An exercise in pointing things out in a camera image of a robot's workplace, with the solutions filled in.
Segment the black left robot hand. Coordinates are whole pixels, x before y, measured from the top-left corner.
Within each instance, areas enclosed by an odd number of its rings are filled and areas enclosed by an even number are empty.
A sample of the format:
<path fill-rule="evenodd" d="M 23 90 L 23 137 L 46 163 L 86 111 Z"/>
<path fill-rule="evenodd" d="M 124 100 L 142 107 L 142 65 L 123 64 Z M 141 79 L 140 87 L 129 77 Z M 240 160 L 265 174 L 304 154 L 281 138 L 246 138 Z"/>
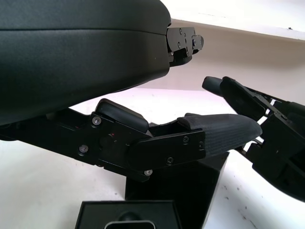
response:
<path fill-rule="evenodd" d="M 3 0 L 0 138 L 21 141 L 144 182 L 155 169 L 235 149 L 262 130 L 237 114 L 186 115 L 150 125 L 101 99 L 165 76 L 204 44 L 172 27 L 159 0 Z"/>

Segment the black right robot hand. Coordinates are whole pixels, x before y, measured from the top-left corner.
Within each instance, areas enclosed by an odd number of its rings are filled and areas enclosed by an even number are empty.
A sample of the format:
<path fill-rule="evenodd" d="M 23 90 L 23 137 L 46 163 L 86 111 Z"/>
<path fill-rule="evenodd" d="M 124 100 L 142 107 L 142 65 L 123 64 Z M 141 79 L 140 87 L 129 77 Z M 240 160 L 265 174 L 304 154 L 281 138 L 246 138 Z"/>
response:
<path fill-rule="evenodd" d="M 300 201 L 305 199 L 305 107 L 243 86 L 230 77 L 205 77 L 202 88 L 225 99 L 237 114 L 260 124 L 263 142 L 238 152 L 267 182 Z"/>

